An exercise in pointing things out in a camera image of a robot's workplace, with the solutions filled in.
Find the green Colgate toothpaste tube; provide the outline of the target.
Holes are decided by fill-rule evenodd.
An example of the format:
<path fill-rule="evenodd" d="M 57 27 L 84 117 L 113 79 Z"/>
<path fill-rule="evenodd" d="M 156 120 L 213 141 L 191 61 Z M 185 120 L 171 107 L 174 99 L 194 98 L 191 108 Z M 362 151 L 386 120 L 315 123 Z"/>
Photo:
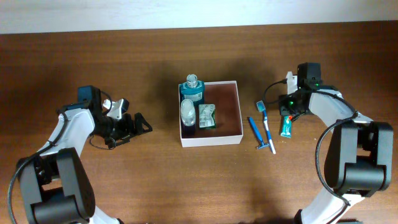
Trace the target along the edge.
<path fill-rule="evenodd" d="M 284 116 L 282 119 L 282 127 L 280 129 L 280 136 L 284 138 L 292 137 L 292 116 Z"/>

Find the clear pump soap bottle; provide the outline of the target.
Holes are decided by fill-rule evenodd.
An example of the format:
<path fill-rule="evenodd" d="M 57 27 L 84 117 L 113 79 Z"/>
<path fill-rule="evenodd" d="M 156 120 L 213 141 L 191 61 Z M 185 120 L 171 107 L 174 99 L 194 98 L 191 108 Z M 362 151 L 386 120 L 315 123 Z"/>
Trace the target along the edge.
<path fill-rule="evenodd" d="M 193 136 L 196 130 L 196 111 L 192 100 L 184 99 L 181 102 L 180 117 L 182 133 L 186 136 Z"/>

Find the blue Listerine mouthwash bottle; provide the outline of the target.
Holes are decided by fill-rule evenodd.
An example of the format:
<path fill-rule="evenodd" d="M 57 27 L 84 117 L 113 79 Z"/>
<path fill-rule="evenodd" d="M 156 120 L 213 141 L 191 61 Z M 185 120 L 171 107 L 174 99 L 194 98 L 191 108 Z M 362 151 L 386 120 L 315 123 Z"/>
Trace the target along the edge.
<path fill-rule="evenodd" d="M 179 84 L 180 100 L 192 100 L 194 106 L 205 103 L 204 92 L 205 84 L 195 74 L 187 75 L 186 82 Z"/>

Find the green and white soap packet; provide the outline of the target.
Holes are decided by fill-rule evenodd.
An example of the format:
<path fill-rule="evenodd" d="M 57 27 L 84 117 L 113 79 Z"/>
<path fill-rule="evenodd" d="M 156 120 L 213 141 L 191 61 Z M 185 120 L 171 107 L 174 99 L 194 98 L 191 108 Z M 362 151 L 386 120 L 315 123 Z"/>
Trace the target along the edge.
<path fill-rule="evenodd" d="M 198 105 L 199 111 L 199 128 L 200 129 L 215 129 L 215 110 L 214 104 L 201 104 Z"/>

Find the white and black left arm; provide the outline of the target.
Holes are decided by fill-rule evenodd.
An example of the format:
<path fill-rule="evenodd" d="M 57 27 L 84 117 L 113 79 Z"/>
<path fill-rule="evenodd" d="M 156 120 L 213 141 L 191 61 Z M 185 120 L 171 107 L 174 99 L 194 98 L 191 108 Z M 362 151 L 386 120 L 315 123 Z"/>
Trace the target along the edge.
<path fill-rule="evenodd" d="M 104 139 L 104 150 L 129 143 L 149 133 L 152 126 L 141 113 L 127 113 L 129 102 L 113 101 L 105 92 L 88 85 L 78 88 L 77 101 L 57 111 L 58 123 L 46 143 L 19 159 L 7 190 L 7 211 L 12 223 L 12 191 L 19 184 L 29 223 L 114 223 L 96 205 L 95 193 L 80 159 L 86 143 Z"/>

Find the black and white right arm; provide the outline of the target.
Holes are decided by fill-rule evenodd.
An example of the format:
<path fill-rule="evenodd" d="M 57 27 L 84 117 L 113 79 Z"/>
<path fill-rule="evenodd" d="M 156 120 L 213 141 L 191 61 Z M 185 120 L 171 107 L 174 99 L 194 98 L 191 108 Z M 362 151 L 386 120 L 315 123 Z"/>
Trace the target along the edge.
<path fill-rule="evenodd" d="M 333 85 L 325 85 L 319 63 L 301 63 L 284 80 L 287 94 L 277 100 L 282 116 L 313 114 L 326 125 L 315 148 L 322 184 L 295 223 L 338 223 L 353 206 L 388 188 L 392 178 L 394 131 L 349 104 Z"/>

